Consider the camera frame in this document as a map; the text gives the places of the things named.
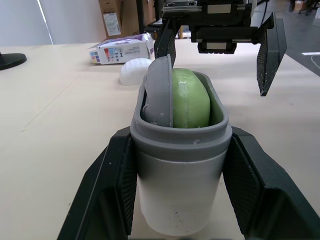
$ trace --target white wall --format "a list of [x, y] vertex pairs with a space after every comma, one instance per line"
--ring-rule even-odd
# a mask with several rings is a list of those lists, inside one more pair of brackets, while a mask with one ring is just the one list
[[106, 38], [99, 0], [40, 0], [40, 4], [53, 44], [95, 43]]
[[51, 40], [37, 0], [0, 0], [0, 47], [44, 44]]

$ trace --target cable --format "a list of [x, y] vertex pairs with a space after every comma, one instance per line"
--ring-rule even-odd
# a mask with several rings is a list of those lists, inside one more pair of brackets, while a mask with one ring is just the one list
[[265, 8], [264, 8], [264, 13], [263, 13], [263, 18], [262, 18], [262, 21], [261, 21], [260, 26], [262, 26], [262, 24], [264, 23], [265, 16], [266, 16], [266, 12], [267, 12], [267, 7], [268, 7], [268, 1], [265, 2]]
[[314, 60], [314, 57], [315, 57], [315, 56], [317, 56], [317, 55], [311, 56], [311, 61], [314, 63], [314, 65], [317, 66], [318, 69], [320, 69], [320, 66], [319, 66], [319, 65], [315, 62], [315, 60]]

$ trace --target floor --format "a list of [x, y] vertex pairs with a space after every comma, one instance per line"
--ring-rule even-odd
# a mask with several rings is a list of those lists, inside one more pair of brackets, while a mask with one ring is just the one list
[[[264, 11], [262, 4], [256, 10]], [[289, 12], [289, 0], [270, 0], [267, 11], [283, 19], [286, 36], [286, 54], [301, 65], [320, 76], [320, 55], [302, 53], [320, 52], [320, 19], [315, 19], [316, 11], [308, 16], [304, 13]]]

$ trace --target label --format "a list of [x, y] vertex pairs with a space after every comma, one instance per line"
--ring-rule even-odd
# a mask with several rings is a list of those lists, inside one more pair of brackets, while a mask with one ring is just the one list
[[103, 18], [109, 36], [121, 34], [117, 14], [115, 12], [105, 13], [103, 14]]
[[121, 47], [105, 48], [104, 53], [108, 63], [120, 62], [123, 58], [123, 49]]

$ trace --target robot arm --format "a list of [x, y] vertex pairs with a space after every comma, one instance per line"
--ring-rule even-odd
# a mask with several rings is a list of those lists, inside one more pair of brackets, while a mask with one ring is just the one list
[[260, 95], [266, 96], [287, 49], [284, 24], [273, 13], [261, 25], [252, 26], [257, 2], [243, 0], [169, 0], [163, 6], [162, 27], [155, 41], [155, 57], [176, 59], [175, 37], [188, 25], [191, 41], [202, 54], [233, 54], [237, 43], [261, 44], [256, 61]]

